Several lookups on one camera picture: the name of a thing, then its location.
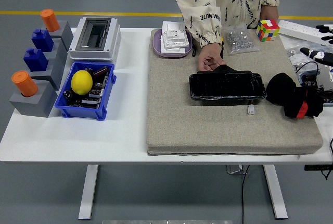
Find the person's left hand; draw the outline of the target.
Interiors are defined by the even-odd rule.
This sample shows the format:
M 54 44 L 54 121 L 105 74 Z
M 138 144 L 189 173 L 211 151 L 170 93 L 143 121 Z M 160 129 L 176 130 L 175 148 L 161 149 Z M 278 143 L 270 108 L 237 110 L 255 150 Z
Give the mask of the person's left hand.
M 275 20 L 279 19 L 278 7 L 262 5 L 260 11 L 260 20 Z

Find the person's right hand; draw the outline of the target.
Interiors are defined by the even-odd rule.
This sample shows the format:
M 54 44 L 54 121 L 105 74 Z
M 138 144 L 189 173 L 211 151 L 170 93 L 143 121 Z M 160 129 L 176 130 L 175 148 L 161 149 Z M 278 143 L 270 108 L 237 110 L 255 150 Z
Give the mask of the person's right hand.
M 221 45 L 211 43 L 202 47 L 198 56 L 198 71 L 213 71 L 218 66 L 226 65 L 221 57 Z

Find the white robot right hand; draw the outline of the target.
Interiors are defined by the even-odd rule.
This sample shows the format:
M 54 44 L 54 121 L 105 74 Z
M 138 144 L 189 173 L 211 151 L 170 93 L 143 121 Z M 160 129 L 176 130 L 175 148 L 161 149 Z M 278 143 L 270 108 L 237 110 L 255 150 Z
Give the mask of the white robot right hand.
M 332 24 L 318 25 L 316 28 L 321 33 L 332 33 Z M 319 52 L 305 47 L 300 48 L 300 52 L 320 64 L 332 66 L 332 53 Z

